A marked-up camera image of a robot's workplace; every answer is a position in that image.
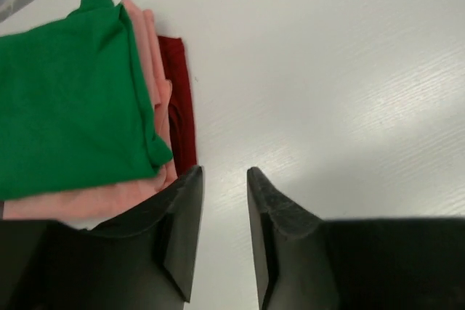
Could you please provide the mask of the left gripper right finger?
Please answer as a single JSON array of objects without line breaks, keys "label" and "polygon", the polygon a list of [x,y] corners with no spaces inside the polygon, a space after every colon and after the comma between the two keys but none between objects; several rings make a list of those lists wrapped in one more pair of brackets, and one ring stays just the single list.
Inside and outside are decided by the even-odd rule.
[{"label": "left gripper right finger", "polygon": [[464,220],[324,220],[257,167],[248,212],[261,309],[462,309]]}]

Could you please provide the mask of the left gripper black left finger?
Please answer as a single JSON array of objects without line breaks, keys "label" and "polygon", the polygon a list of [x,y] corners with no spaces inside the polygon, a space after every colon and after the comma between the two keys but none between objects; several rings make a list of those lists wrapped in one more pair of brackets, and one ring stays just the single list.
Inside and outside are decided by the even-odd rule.
[{"label": "left gripper black left finger", "polygon": [[1,223],[3,309],[182,309],[190,301],[203,169],[129,211],[77,230]]}]

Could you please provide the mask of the green t shirt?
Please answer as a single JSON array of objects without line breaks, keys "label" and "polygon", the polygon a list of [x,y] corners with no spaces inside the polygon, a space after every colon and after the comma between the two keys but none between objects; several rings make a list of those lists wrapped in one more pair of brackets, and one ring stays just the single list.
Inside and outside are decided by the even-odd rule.
[{"label": "green t shirt", "polygon": [[1,199],[156,176],[157,135],[132,22],[113,0],[1,37]]}]

